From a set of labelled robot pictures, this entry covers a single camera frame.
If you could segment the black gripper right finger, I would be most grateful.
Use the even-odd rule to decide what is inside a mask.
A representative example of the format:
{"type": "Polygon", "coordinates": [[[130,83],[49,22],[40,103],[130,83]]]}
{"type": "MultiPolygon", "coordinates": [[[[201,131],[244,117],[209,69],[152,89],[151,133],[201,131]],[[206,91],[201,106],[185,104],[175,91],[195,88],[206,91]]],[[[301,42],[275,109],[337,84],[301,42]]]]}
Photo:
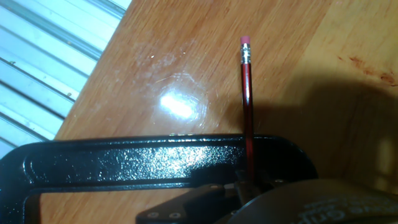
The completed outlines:
{"type": "Polygon", "coordinates": [[[258,196],[286,184],[286,180],[272,178],[264,170],[257,171],[254,179],[250,178],[245,170],[239,170],[236,174],[238,180],[235,182],[235,191],[241,204],[247,204],[258,196]]]}

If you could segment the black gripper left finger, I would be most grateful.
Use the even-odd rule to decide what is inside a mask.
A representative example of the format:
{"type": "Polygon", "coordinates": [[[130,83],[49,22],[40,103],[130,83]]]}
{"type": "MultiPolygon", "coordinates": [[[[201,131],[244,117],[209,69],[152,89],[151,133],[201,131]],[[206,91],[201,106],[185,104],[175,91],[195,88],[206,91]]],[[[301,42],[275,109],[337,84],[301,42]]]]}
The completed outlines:
{"type": "Polygon", "coordinates": [[[235,189],[208,184],[139,213],[136,223],[226,223],[240,207],[235,189]]]}

